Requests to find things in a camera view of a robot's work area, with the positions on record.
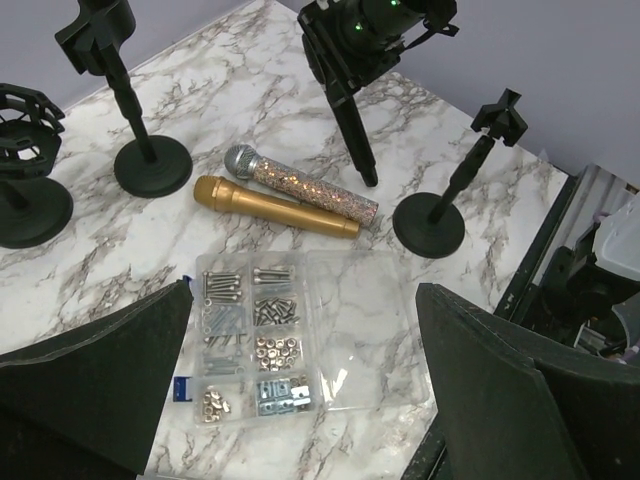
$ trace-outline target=clear plastic case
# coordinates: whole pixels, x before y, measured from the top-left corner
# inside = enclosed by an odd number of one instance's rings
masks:
[[[197,273],[197,424],[426,400],[395,255],[203,255]]]

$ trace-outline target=microphone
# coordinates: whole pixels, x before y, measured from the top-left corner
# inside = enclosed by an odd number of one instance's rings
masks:
[[[323,235],[356,238],[360,231],[360,225],[341,215],[254,192],[223,177],[200,177],[193,198],[216,212],[243,213]]]
[[[225,155],[224,165],[240,180],[252,178],[298,200],[347,217],[365,228],[371,225],[378,211],[378,204],[373,200],[262,157],[249,145],[231,147]]]

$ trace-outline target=marble tabletop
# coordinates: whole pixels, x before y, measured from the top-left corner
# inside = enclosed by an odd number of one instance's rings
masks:
[[[132,71],[149,131],[178,139],[194,159],[187,186],[166,198],[133,198],[115,182],[113,159],[132,133],[111,91],[68,110],[51,177],[70,190],[75,211],[47,244],[0,249],[0,353],[100,318],[192,274],[203,253],[388,250],[401,255],[412,289],[440,283],[480,307],[495,307],[565,174],[520,148],[497,146],[456,201],[467,228],[460,250],[438,261],[411,255],[393,233],[394,207],[414,192],[446,188],[478,138],[471,119],[398,74],[382,77],[357,98],[381,180],[367,189],[307,67],[300,33],[291,10],[256,0]],[[505,86],[496,85],[496,98]],[[376,221],[350,241],[197,205],[195,180],[222,174],[223,154],[236,143],[378,201]],[[191,328],[178,374],[192,371],[194,338]],[[167,402],[148,470],[229,480],[397,479],[435,413],[431,395],[410,407],[319,412],[277,430],[205,430],[194,427],[188,406]]]

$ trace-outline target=glittery microphone handle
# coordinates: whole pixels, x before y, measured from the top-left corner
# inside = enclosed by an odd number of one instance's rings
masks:
[[[315,180],[300,170],[268,158],[260,159],[253,178],[298,200],[343,215],[363,227],[371,225],[378,211],[378,204],[372,200],[322,180]]]

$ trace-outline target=silver microphone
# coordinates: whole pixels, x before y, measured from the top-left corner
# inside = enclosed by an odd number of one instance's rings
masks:
[[[363,227],[371,225],[378,211],[378,204],[373,200],[262,157],[249,145],[231,147],[225,155],[224,165],[240,180],[254,179],[298,200],[338,213]]]

